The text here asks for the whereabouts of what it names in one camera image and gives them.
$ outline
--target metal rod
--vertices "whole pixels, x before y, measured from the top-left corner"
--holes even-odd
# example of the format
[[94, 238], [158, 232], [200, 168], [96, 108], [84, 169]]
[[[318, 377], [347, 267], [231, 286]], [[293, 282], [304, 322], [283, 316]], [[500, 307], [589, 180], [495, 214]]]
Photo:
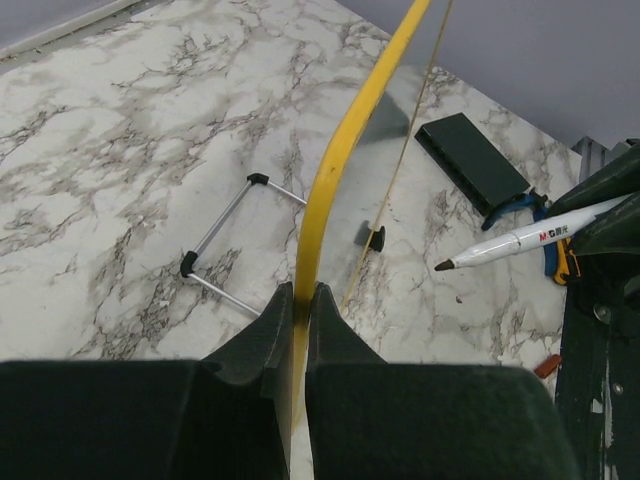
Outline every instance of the metal rod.
[[229, 300], [231, 303], [234, 303], [238, 307], [245, 309], [249, 313], [253, 313], [256, 317], [260, 316], [260, 312], [257, 311], [255, 308], [250, 307], [249, 305], [244, 303], [242, 300], [237, 299], [233, 295], [229, 295], [224, 290], [221, 290], [220, 288], [216, 287], [214, 284], [207, 282], [203, 278], [200, 278], [195, 273], [190, 273], [189, 277], [194, 279], [196, 282], [200, 283], [201, 285], [207, 287], [209, 290], [214, 291], [215, 293], [217, 293], [221, 297], [226, 298], [227, 300]]
[[270, 187], [275, 188], [276, 190], [278, 190], [280, 193], [286, 195], [287, 197], [293, 198], [294, 200], [298, 201], [299, 203], [301, 203], [303, 205], [307, 204], [307, 201], [304, 198], [300, 198], [295, 193], [291, 193], [289, 190], [285, 190], [280, 185], [277, 185], [277, 184], [273, 183], [271, 180], [269, 180], [267, 183], [269, 184]]
[[240, 190], [238, 194], [235, 196], [235, 198], [231, 201], [231, 203], [225, 209], [225, 211], [222, 212], [222, 215], [220, 215], [218, 220], [216, 220], [216, 223], [214, 223], [211, 226], [207, 234], [204, 236], [204, 238], [200, 241], [200, 243], [194, 250], [198, 254], [198, 256], [202, 255], [202, 252], [205, 251], [205, 249], [207, 248], [207, 245], [211, 243], [211, 240], [213, 240], [213, 237], [216, 236], [216, 233], [218, 233], [218, 231], [220, 230], [220, 227], [222, 227], [222, 225], [224, 225], [224, 222], [226, 222], [227, 219], [231, 216], [231, 213], [233, 213], [233, 211], [236, 209], [236, 207], [238, 206], [242, 198], [247, 194], [250, 188], [251, 188], [251, 182], [247, 182], [245, 186], [242, 187], [242, 190]]

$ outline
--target white marble tabletop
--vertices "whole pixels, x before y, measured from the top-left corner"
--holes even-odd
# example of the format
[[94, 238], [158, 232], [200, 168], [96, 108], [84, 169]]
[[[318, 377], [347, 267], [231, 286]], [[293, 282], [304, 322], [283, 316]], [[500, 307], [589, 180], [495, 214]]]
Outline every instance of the white marble tabletop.
[[[239, 332], [251, 317], [184, 282], [183, 252], [250, 173], [306, 197], [387, 39], [334, 0], [174, 0], [0, 76], [0, 359], [200, 358]], [[461, 111], [539, 192], [576, 183], [577, 155], [439, 70], [418, 123]], [[292, 277], [302, 215], [252, 189], [201, 272], [262, 308]], [[433, 271], [529, 221], [480, 232], [410, 142], [347, 321], [389, 361], [534, 367], [559, 348], [564, 299], [541, 251]]]

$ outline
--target black corner connector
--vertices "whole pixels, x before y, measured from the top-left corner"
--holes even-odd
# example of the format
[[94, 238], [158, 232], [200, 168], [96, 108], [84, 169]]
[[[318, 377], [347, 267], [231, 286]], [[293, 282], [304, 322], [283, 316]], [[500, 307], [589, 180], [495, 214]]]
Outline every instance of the black corner connector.
[[187, 278], [190, 273], [193, 273], [193, 264], [196, 263], [197, 259], [198, 254], [196, 252], [189, 250], [185, 254], [182, 263], [180, 263], [180, 275], [182, 275], [183, 278]]
[[264, 173], [252, 173], [247, 177], [247, 180], [251, 182], [251, 185], [259, 183], [260, 185], [266, 185], [269, 182], [269, 176]]

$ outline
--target small red object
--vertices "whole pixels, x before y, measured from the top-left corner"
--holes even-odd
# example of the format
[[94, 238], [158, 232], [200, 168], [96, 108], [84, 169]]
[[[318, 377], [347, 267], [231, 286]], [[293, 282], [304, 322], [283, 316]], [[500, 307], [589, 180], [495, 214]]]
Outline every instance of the small red object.
[[535, 373], [539, 378], [545, 379], [553, 372], [555, 372], [561, 363], [562, 357], [557, 353], [554, 353], [553, 355], [549, 356], [549, 358], [547, 358], [544, 362], [538, 365], [533, 373]]

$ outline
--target marker tip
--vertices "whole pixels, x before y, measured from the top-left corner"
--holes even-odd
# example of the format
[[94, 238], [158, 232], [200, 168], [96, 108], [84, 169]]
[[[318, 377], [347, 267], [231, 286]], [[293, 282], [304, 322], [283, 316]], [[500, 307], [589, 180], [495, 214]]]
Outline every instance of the marker tip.
[[436, 265], [436, 272], [441, 272], [443, 270], [453, 270], [454, 268], [456, 267], [451, 260], [445, 260], [444, 262]]

